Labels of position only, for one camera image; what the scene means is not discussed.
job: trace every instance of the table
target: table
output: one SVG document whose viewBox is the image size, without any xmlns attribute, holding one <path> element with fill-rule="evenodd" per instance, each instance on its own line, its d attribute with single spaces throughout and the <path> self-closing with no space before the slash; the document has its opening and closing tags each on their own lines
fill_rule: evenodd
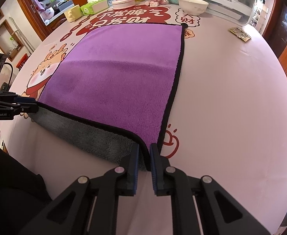
<svg viewBox="0 0 287 235">
<path fill-rule="evenodd" d="M 85 16 L 44 40 L 11 91 L 38 97 L 48 78 L 30 80 L 32 74 L 59 63 L 93 29 L 128 22 L 188 24 L 162 155 L 190 176 L 211 175 L 274 234 L 287 212 L 287 78 L 252 26 L 244 27 L 252 37 L 245 43 L 228 31 L 234 23 L 206 13 L 186 15 L 177 5 L 140 4 Z M 42 175 L 52 198 L 79 176 L 101 176 L 116 166 L 59 139 L 26 114 L 0 122 L 0 129 L 10 155 Z M 151 174 L 140 172 L 137 195 L 120 199 L 117 234 L 172 234 L 171 223 L 169 197 L 155 197 Z"/>
</svg>

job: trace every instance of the green tissue box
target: green tissue box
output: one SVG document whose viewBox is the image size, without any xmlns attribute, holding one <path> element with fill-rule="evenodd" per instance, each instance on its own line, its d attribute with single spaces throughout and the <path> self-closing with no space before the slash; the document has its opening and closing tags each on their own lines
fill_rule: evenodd
<svg viewBox="0 0 287 235">
<path fill-rule="evenodd" d="M 107 0 L 99 0 L 96 2 L 87 3 L 80 7 L 83 15 L 95 15 L 109 7 Z"/>
</svg>

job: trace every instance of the round table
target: round table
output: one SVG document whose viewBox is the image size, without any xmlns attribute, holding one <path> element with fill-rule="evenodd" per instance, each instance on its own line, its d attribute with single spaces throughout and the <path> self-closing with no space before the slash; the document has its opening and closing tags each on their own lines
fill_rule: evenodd
<svg viewBox="0 0 287 235">
<path fill-rule="evenodd" d="M 212 176 L 274 234 L 287 212 L 287 78 L 250 25 L 243 42 L 234 23 L 177 5 L 140 4 L 104 11 L 57 28 L 31 55 L 10 91 L 38 98 L 51 73 L 90 31 L 119 23 L 187 23 L 185 54 L 162 155 L 189 176 Z M 116 166 L 59 139 L 28 118 L 0 121 L 9 154 L 45 180 L 52 198 L 81 175 Z M 117 234 L 172 234 L 169 197 L 156 197 L 150 172 L 140 172 L 135 197 L 119 203 Z"/>
</svg>

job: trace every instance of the bowl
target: bowl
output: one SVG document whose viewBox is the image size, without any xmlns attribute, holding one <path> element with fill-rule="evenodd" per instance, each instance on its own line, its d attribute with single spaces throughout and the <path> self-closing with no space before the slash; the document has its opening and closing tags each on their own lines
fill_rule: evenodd
<svg viewBox="0 0 287 235">
<path fill-rule="evenodd" d="M 204 0 L 178 0 L 178 3 L 186 14 L 193 16 L 204 13 L 209 5 Z"/>
</svg>

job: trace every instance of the yellow cup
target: yellow cup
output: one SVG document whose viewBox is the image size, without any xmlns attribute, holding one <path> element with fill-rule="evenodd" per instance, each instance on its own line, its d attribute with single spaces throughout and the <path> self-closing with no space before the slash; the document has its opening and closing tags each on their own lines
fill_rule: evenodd
<svg viewBox="0 0 287 235">
<path fill-rule="evenodd" d="M 65 11 L 64 15 L 69 22 L 74 22 L 83 16 L 79 5 L 75 5 L 74 7 Z"/>
</svg>

